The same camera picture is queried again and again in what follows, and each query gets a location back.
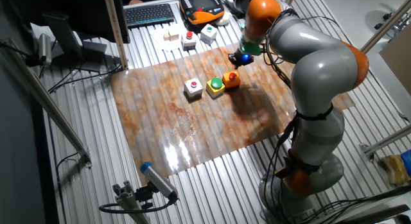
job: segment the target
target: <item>green button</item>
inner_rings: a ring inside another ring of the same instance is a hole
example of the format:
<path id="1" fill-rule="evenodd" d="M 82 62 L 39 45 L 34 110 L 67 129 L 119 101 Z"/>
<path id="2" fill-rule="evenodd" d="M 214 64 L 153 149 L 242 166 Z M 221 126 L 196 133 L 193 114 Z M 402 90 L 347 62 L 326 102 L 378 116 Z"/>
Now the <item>green button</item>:
<path id="1" fill-rule="evenodd" d="M 223 81 L 222 81 L 220 78 L 218 78 L 218 77 L 213 78 L 213 79 L 211 80 L 211 86 L 212 86 L 214 89 L 220 89 L 220 88 L 223 86 Z"/>

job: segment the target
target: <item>paper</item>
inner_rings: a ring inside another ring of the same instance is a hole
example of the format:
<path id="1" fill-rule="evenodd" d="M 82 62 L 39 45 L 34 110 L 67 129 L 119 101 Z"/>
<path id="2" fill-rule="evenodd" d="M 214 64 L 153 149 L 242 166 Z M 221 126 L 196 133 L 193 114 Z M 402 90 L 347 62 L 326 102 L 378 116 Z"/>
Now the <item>paper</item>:
<path id="1" fill-rule="evenodd" d="M 179 31 L 179 38 L 174 41 L 164 40 L 164 34 L 168 33 L 169 30 Z M 150 36 L 153 39 L 155 46 L 160 47 L 162 50 L 173 51 L 181 48 L 181 35 L 186 32 L 186 28 L 181 25 L 173 25 L 169 28 L 156 29 L 150 31 Z"/>

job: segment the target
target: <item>black cable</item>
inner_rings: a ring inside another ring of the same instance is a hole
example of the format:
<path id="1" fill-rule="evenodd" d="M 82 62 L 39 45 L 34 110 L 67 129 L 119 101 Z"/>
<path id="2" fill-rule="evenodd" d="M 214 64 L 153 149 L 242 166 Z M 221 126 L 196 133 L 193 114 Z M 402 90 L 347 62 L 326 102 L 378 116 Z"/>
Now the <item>black cable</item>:
<path id="1" fill-rule="evenodd" d="M 272 31 L 272 28 L 287 14 L 290 15 L 295 15 L 298 17 L 297 12 L 295 12 L 293 9 L 289 8 L 287 10 L 282 11 L 273 21 L 271 27 L 267 30 L 265 34 L 265 52 L 270 53 L 270 34 Z M 277 73 L 278 77 L 289 87 L 291 88 L 291 81 L 289 77 L 277 66 L 275 63 L 275 60 L 273 59 L 272 55 L 267 55 L 268 59 L 270 60 L 270 65 L 272 69 Z"/>
<path id="2" fill-rule="evenodd" d="M 173 205 L 175 202 L 176 202 L 176 200 L 174 202 L 169 201 L 166 205 L 163 205 L 162 207 L 146 209 L 146 210 L 138 210 L 138 211 L 124 211 L 124 210 L 119 211 L 119 210 L 106 209 L 107 207 L 120 206 L 117 203 L 110 203 L 110 204 L 100 205 L 100 207 L 98 207 L 98 209 L 102 212 L 106 212 L 106 213 L 109 213 L 109 214 L 145 214 L 145 213 L 149 213 L 149 212 L 161 211 L 161 210 L 169 207 L 170 205 Z"/>
<path id="3" fill-rule="evenodd" d="M 53 45 L 52 45 L 52 47 L 51 47 L 51 50 L 54 49 L 54 46 L 56 45 L 56 42 L 57 42 L 57 39 L 54 40 L 54 43 L 53 43 Z M 40 70 L 39 79 L 41 79 L 41 77 L 42 77 L 42 75 L 43 75 L 44 67 L 45 67 L 45 65 L 43 65 L 43 67 L 42 67 L 41 70 Z"/>
<path id="4" fill-rule="evenodd" d="M 244 13 L 238 12 L 236 10 L 233 10 L 230 5 L 225 2 L 225 0 L 221 0 L 221 2 L 225 5 L 225 7 L 231 12 L 231 15 L 237 20 L 238 22 L 238 17 L 243 17 Z"/>
<path id="5" fill-rule="evenodd" d="M 371 197 L 365 197 L 365 198 L 358 198 L 358 199 L 354 199 L 354 200 L 340 200 L 340 201 L 335 201 L 332 202 L 328 205 L 326 205 L 325 207 L 321 208 L 320 210 L 318 210 L 314 216 L 310 216 L 307 217 L 305 220 L 303 220 L 301 222 L 301 224 L 307 224 L 309 222 L 311 222 L 312 220 L 314 220 L 315 218 L 317 218 L 319 216 L 319 214 L 325 212 L 326 210 L 333 208 L 334 205 L 333 204 L 343 204 L 343 203 L 351 203 L 349 205 L 347 205 L 346 207 L 342 208 L 341 210 L 337 211 L 335 214 L 331 215 L 330 217 L 328 217 L 326 220 L 324 220 L 322 223 L 327 223 L 327 221 L 329 221 L 328 223 L 332 223 L 333 221 L 335 221 L 339 216 L 341 216 L 345 211 L 347 211 L 350 207 L 354 206 L 354 205 L 358 205 L 360 203 L 363 202 L 369 202 L 369 201 L 378 201 L 378 200 L 382 200 L 382 199 L 386 199 L 386 198 L 390 198 L 393 196 L 398 196 L 404 193 L 407 193 L 411 191 L 411 185 L 406 185 L 403 187 L 398 187 L 396 189 L 393 189 L 391 191 L 387 191 L 385 193 L 381 193 L 378 194 L 376 196 L 371 196 Z"/>
<path id="6" fill-rule="evenodd" d="M 268 53 L 270 53 L 271 55 L 276 55 L 277 56 L 277 54 L 275 54 L 274 52 L 268 52 L 268 51 L 266 51 L 266 49 L 265 49 L 265 45 L 264 44 L 262 44 L 262 46 L 260 47 L 260 49 L 261 49 L 261 53 L 263 54 L 263 58 L 264 58 L 264 63 L 265 64 L 267 64 L 267 65 L 271 65 L 271 63 L 268 63 L 267 62 L 267 60 L 266 60 L 266 56 L 265 55 L 268 55 Z M 275 64 L 282 64 L 284 62 L 284 60 L 283 59 L 281 59 L 281 58 L 279 58 L 278 56 L 277 56 L 277 58 L 274 60 L 274 63 Z"/>
<path id="7" fill-rule="evenodd" d="M 63 85 L 66 85 L 68 83 L 74 83 L 74 82 L 77 82 L 77 81 L 80 81 L 80 80 L 87 80 L 87 79 L 98 77 L 98 76 L 105 76 L 107 74 L 112 74 L 114 71 L 118 70 L 120 67 L 121 67 L 121 64 L 119 64 L 115 69 L 110 70 L 106 73 L 100 73 L 100 74 L 97 74 L 97 75 L 94 75 L 94 76 L 88 76 L 88 77 L 80 78 L 80 79 L 77 79 L 77 80 L 71 80 L 71 81 L 62 83 L 59 86 L 55 85 L 56 87 L 52 91 L 49 91 L 49 93 L 55 92 L 57 89 L 61 88 Z"/>
<path id="8" fill-rule="evenodd" d="M 74 156 L 74 155 L 77 155 L 78 154 L 78 152 L 76 152 L 76 153 L 74 153 L 74 154 L 72 154 L 72 155 L 68 155 L 68 156 L 66 156 L 66 157 L 64 157 L 58 164 L 57 164 L 57 167 L 56 167 L 56 170 L 58 170 L 58 167 L 61 165 L 61 163 L 63 163 L 66 159 L 68 159 L 69 157 L 72 157 L 72 156 Z"/>
<path id="9" fill-rule="evenodd" d="M 52 91 L 54 90 L 54 88 L 55 88 L 59 83 L 63 82 L 63 80 L 66 79 L 70 74 L 71 74 L 71 69 L 70 69 L 69 73 L 68 73 L 65 77 L 63 77 L 58 83 L 56 83 L 54 86 L 52 86 L 52 87 L 48 90 L 49 93 L 52 92 Z"/>
<path id="10" fill-rule="evenodd" d="M 38 58 L 35 58 L 35 57 L 33 57 L 33 56 L 31 56 L 31 55 L 23 52 L 23 51 L 20 51 L 20 50 L 18 50 L 18 49 L 16 49 L 16 48 L 14 48 L 14 47 L 6 44 L 5 42 L 0 42 L 0 47 L 8 48 L 8 49 L 10 49 L 10 50 L 12 50 L 12 51 L 15 51 L 15 52 L 19 53 L 20 55 L 25 56 L 26 58 L 30 58 L 30 59 L 32 59 L 32 60 L 34 60 L 34 61 L 39 61 Z"/>
<path id="11" fill-rule="evenodd" d="M 51 136 L 51 147 L 53 148 L 54 164 L 55 164 L 55 167 L 57 169 L 56 149 L 55 149 L 55 145 L 54 145 L 53 130 L 51 129 L 51 121 L 50 121 L 50 116 L 49 115 L 48 115 L 48 121 L 49 121 L 49 130 L 50 130 L 50 136 Z M 56 178 L 57 178 L 58 194 L 59 194 L 59 197 L 60 197 L 60 201 L 62 203 L 64 223 L 67 224 L 66 210 L 64 209 L 64 202 L 63 202 L 63 192 L 62 192 L 62 186 L 61 186 L 61 183 L 60 183 L 60 175 L 58 174 L 58 170 L 56 170 Z"/>
<path id="12" fill-rule="evenodd" d="M 264 200 L 265 200 L 265 203 L 267 204 L 267 208 L 268 208 L 268 210 L 270 211 L 270 213 L 275 217 L 275 218 L 277 218 L 278 220 L 280 220 L 278 217 L 277 217 L 277 215 L 275 215 L 274 214 L 274 212 L 272 212 L 271 211 L 271 209 L 270 209 L 270 206 L 269 206 L 269 204 L 268 204 L 268 201 L 267 201 L 267 196 L 266 196 L 266 191 L 267 191 L 267 183 L 268 183 L 268 174 L 270 173 L 270 168 L 271 168 L 271 165 L 272 165 L 272 161 L 273 161 L 273 159 L 274 159 L 274 157 L 275 156 L 277 156 L 277 150 L 279 149 L 279 146 L 280 146 L 280 138 L 278 138 L 278 140 L 277 140 L 277 144 L 276 144 L 276 146 L 275 146 L 275 148 L 274 148 L 274 152 L 273 152 L 273 154 L 272 154 L 272 156 L 271 156 L 271 159 L 270 159 L 270 163 L 268 164 L 268 168 L 267 168 L 267 178 L 266 178 L 266 180 L 265 180 L 265 183 L 264 183 Z M 273 177 L 272 177 L 272 179 L 271 179 L 271 188 L 270 188 L 270 193 L 271 193 L 271 196 L 272 196 L 272 193 L 273 193 L 273 191 L 272 191 L 272 182 L 274 181 L 274 174 L 275 174 L 275 165 L 274 165 L 274 173 L 273 173 Z M 275 204 L 275 200 L 274 200 L 274 198 L 273 198 L 273 196 L 271 197 L 271 200 L 272 200 L 272 202 L 273 202 L 273 204 L 274 204 L 274 209 L 275 210 L 277 210 L 276 208 L 277 208 L 277 205 Z"/>

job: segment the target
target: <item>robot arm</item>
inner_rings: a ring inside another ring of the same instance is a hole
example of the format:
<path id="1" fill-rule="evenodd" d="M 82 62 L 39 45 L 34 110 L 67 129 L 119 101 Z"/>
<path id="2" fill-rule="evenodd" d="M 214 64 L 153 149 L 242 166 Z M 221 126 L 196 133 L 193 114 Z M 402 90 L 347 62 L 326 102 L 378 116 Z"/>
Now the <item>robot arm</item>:
<path id="1" fill-rule="evenodd" d="M 286 166 L 277 174 L 279 182 L 272 183 L 274 190 L 260 190 L 266 198 L 266 193 L 277 194 L 283 185 L 283 203 L 324 191 L 343 176 L 342 163 L 332 152 L 342 140 L 344 116 L 331 100 L 361 84 L 369 68 L 361 51 L 313 29 L 297 15 L 282 15 L 273 25 L 287 8 L 276 0 L 251 0 L 239 46 L 242 53 L 259 55 L 257 46 L 268 35 L 270 48 L 295 64 L 290 79 L 297 109 L 295 138 Z M 262 200 L 269 209 L 278 202 Z"/>

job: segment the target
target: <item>white button box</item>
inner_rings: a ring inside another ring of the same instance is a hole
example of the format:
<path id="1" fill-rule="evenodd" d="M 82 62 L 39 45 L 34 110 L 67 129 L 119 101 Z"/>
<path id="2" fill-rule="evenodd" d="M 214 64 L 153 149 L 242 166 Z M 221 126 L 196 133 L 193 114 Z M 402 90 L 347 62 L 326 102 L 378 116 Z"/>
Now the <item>white button box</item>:
<path id="1" fill-rule="evenodd" d="M 203 94 L 203 85 L 198 78 L 193 78 L 184 82 L 184 92 L 187 93 L 189 99 L 201 98 Z"/>
<path id="2" fill-rule="evenodd" d="M 200 34 L 200 40 L 208 45 L 216 39 L 217 37 L 217 28 L 213 27 L 210 24 L 207 24 L 202 30 Z"/>
<path id="3" fill-rule="evenodd" d="M 196 37 L 193 32 L 189 31 L 181 36 L 181 46 L 184 51 L 195 49 L 196 44 Z"/>

